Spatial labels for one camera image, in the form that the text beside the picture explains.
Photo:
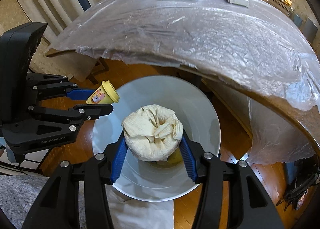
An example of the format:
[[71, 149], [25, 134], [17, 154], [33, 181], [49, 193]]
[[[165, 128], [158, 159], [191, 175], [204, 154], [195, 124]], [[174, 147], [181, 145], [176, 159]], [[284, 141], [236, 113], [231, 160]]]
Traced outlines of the stack of books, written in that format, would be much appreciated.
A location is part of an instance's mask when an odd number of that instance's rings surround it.
[[277, 9], [281, 10], [287, 17], [293, 15], [293, 7], [291, 0], [267, 0]]

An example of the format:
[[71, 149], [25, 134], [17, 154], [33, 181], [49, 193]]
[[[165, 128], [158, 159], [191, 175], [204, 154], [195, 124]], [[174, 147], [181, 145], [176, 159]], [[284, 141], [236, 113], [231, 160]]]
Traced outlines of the grey cylindrical speaker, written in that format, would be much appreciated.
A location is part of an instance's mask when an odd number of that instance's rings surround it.
[[308, 18], [304, 24], [303, 31], [302, 31], [303, 35], [308, 40], [308, 42], [313, 43], [316, 37], [317, 31], [318, 31], [318, 27], [313, 23], [312, 20], [310, 20], [310, 18]]

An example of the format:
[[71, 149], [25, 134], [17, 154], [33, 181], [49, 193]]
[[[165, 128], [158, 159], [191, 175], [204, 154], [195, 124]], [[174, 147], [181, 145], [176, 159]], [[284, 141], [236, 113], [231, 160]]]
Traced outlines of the paper towel ball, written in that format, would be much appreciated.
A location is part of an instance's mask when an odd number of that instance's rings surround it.
[[129, 114], [121, 125], [133, 156], [145, 162], [166, 160], [177, 150], [183, 136], [183, 124], [175, 111], [156, 104]]

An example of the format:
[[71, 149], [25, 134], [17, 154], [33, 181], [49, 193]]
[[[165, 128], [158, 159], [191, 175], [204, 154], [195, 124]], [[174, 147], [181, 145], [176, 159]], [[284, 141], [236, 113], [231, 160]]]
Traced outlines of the grey rug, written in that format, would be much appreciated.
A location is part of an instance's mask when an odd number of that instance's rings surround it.
[[79, 184], [71, 172], [52, 178], [1, 176], [1, 228], [84, 228]]

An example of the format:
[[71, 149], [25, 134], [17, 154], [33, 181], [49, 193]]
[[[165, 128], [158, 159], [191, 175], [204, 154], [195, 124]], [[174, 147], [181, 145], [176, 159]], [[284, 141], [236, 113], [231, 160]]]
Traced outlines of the yellow toy cup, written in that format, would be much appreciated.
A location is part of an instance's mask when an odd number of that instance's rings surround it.
[[116, 89], [108, 80], [101, 82], [100, 87], [86, 100], [86, 104], [113, 104], [118, 103], [119, 99]]

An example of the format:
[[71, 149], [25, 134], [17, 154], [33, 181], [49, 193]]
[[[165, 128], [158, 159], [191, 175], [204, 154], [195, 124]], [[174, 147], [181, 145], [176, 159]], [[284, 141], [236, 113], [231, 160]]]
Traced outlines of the light blue box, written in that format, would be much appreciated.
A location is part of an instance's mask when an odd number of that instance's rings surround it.
[[298, 28], [302, 26], [303, 20], [298, 14], [294, 13], [292, 15], [292, 21]]

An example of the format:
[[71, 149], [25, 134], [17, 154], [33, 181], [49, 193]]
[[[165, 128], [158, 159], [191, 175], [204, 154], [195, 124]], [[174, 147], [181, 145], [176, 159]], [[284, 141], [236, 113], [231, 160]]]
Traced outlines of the white trash bin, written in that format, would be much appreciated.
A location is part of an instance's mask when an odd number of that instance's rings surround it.
[[[122, 120], [145, 105], [157, 104], [175, 111], [194, 142], [217, 156], [221, 145], [220, 123], [209, 99], [194, 85], [176, 77], [148, 76], [135, 79], [117, 90], [120, 100], [113, 112], [97, 119], [93, 127], [93, 153], [101, 153], [118, 140]], [[113, 187], [133, 199], [147, 202], [174, 200], [197, 187], [183, 163], [170, 168], [143, 162], [130, 151]]]

